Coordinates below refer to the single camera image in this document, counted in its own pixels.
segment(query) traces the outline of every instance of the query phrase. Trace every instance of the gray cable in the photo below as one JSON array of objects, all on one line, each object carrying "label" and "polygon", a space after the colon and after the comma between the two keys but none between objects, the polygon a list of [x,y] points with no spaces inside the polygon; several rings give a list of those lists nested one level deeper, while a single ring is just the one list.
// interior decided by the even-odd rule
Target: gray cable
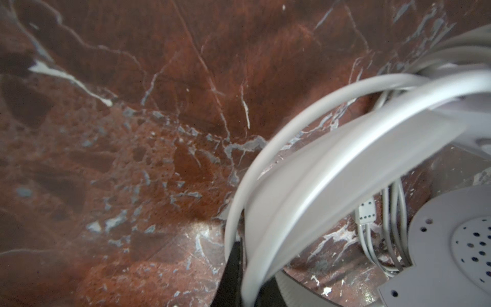
[{"label": "gray cable", "polygon": [[363,226],[360,224],[358,224],[358,237],[360,239],[361,248],[363,249],[365,256],[367,256],[370,262],[376,265],[375,261],[372,259],[372,255],[368,252],[367,244],[365,242],[365,236],[363,235]]},{"label": "gray cable", "polygon": [[377,254],[375,254],[373,249],[372,230],[370,228],[370,224],[365,225],[365,236],[367,240],[368,252],[370,253],[371,258],[375,260],[375,265],[378,266],[387,276],[394,277],[395,275],[393,273],[399,272],[399,269],[385,266],[380,263],[379,259],[377,258]]},{"label": "gray cable", "polygon": [[406,196],[404,195],[404,188],[402,186],[402,181],[399,178],[395,181],[397,185],[398,195],[399,195],[399,205],[401,207],[401,241],[403,252],[406,255],[409,263],[406,265],[411,265],[411,256],[409,254],[409,244],[408,244],[408,210],[406,208]]},{"label": "gray cable", "polygon": [[397,260],[397,256],[394,252],[394,249],[392,248],[392,240],[390,238],[390,225],[389,225],[389,189],[384,188],[382,190],[382,230],[383,230],[383,237],[385,239],[385,245],[387,245],[387,250],[389,251],[390,258],[392,259],[392,262],[394,262],[394,265],[396,268],[399,270],[399,272],[402,272],[403,268],[401,263]]},{"label": "gray cable", "polygon": [[383,91],[381,94],[380,94],[380,97],[377,99],[377,101],[375,102],[373,108],[372,108],[372,111],[375,111],[375,110],[378,110],[380,109],[384,104],[385,102],[387,101],[387,97],[389,96],[389,91],[386,90],[386,91]]},{"label": "gray cable", "polygon": [[488,46],[491,47],[491,25],[486,25],[461,35],[449,38],[436,44],[430,52],[448,49],[457,46]]},{"label": "gray cable", "polygon": [[423,56],[413,63],[405,73],[417,74],[421,70],[434,65],[446,63],[453,64],[473,64],[473,63],[491,63],[491,49],[476,46],[459,46],[449,49],[439,50],[434,53]]},{"label": "gray cable", "polygon": [[406,253],[404,252],[403,245],[401,244],[401,237],[399,236],[399,230],[397,228],[397,208],[398,208],[398,199],[399,190],[397,189],[397,183],[394,182],[391,185],[390,189],[390,229],[392,230],[392,236],[394,237],[394,242],[396,244],[397,250],[401,254],[402,261],[406,266],[409,265],[408,258],[406,257]]}]

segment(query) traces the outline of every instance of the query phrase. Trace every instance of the cable bundle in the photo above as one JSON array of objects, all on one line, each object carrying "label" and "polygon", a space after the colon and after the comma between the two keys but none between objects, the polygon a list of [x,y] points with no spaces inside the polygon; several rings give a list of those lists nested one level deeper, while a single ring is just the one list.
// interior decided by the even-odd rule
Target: cable bundle
[{"label": "cable bundle", "polygon": [[[438,44],[404,73],[361,80],[323,97],[297,115],[269,141],[247,170],[230,205],[225,228],[226,259],[235,242],[242,210],[256,186],[257,179],[284,144],[291,140],[298,131],[331,109],[352,99],[382,91],[382,95],[374,106],[374,116],[371,120],[360,123],[347,133],[316,162],[316,167],[310,169],[297,186],[287,192],[287,197],[281,207],[262,233],[258,246],[253,252],[251,251],[249,256],[241,290],[246,307],[254,304],[261,285],[271,276],[271,266],[277,252],[303,213],[333,178],[365,148],[424,110],[435,108],[456,97],[491,92],[491,71],[488,69],[470,70],[436,80],[427,77],[449,63],[457,65],[491,63],[490,30],[491,26],[485,26]],[[366,231],[366,240],[361,240],[361,242],[365,243],[364,251],[369,259],[378,263],[386,274],[393,276],[395,272],[403,270],[403,267],[392,248],[391,232],[404,264],[409,265],[410,258],[407,242],[406,204],[401,180],[393,182],[390,189],[391,199],[389,199],[389,187],[382,190],[382,224],[383,236],[395,268],[382,266],[378,262],[373,251],[369,229]],[[401,212],[400,234],[396,221],[398,207]],[[328,214],[337,216],[339,212],[341,210]],[[360,238],[363,237],[363,229],[359,229],[359,233]]]}]

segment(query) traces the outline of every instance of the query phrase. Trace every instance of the red marble surface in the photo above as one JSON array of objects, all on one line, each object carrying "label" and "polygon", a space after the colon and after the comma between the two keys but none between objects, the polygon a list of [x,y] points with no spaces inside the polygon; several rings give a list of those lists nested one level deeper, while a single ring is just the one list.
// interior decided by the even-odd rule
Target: red marble surface
[{"label": "red marble surface", "polygon": [[[223,210],[267,140],[333,90],[486,24],[487,10],[481,0],[0,1],[0,305],[208,306]],[[29,71],[36,61],[79,83]],[[278,158],[370,104],[320,114]],[[412,210],[430,196],[428,170],[405,179]],[[350,307],[385,281],[350,218],[287,271]]]}]

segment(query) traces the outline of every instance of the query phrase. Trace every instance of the gray plastic base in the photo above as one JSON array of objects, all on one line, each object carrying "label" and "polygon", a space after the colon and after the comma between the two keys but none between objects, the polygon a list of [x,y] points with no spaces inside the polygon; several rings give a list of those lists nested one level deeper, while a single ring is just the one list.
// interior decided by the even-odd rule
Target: gray plastic base
[{"label": "gray plastic base", "polygon": [[[490,199],[491,186],[470,187],[433,198],[417,212],[409,228],[414,265],[379,287],[387,307],[491,306],[491,295],[458,266],[451,248],[458,227],[491,215]],[[483,231],[479,230],[480,238],[491,245],[491,231]],[[485,283],[491,284],[491,277],[485,277]]]}]

